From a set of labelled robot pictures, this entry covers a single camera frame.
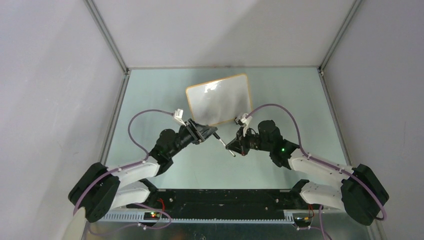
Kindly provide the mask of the yellow framed whiteboard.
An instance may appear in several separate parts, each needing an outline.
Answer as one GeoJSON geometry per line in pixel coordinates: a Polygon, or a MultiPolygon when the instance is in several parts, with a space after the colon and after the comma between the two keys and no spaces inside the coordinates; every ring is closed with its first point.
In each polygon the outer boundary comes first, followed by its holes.
{"type": "Polygon", "coordinates": [[[202,125],[226,123],[253,110],[245,73],[192,85],[185,93],[193,120],[202,125]]]}

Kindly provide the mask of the silver whiteboard marker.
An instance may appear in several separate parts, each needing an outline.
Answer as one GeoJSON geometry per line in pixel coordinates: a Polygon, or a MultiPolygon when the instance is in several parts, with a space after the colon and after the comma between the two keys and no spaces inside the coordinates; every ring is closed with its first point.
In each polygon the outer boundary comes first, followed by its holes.
{"type": "Polygon", "coordinates": [[[235,153],[227,148],[227,144],[223,141],[223,139],[215,132],[213,136],[224,146],[224,148],[233,156],[236,157],[235,153]]]}

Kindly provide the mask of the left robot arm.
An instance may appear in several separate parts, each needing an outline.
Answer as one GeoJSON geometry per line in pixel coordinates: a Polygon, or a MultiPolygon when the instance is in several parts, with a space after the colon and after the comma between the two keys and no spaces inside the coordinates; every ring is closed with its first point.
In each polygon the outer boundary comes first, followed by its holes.
{"type": "Polygon", "coordinates": [[[178,131],[164,129],[145,160],[108,168],[92,164],[68,194],[77,210],[84,208],[85,219],[94,223],[109,210],[141,203],[153,208],[158,194],[142,182],[159,176],[173,164],[173,157],[190,144],[199,145],[217,132],[217,127],[202,125],[191,118],[178,131]]]}

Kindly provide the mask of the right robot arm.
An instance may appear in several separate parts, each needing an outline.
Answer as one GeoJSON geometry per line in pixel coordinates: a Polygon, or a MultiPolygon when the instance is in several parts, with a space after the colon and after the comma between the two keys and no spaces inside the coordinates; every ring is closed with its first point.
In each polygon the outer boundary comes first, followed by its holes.
{"type": "Polygon", "coordinates": [[[273,120],[261,121],[258,132],[241,126],[226,149],[242,156],[250,150],[267,152],[279,168],[322,179],[324,184],[301,179],[292,187],[290,201],[297,209],[304,209],[309,204],[327,206],[343,210],[357,223],[369,226],[379,219],[380,207],[390,198],[370,167],[317,161],[313,155],[304,153],[298,144],[284,139],[273,120]]]}

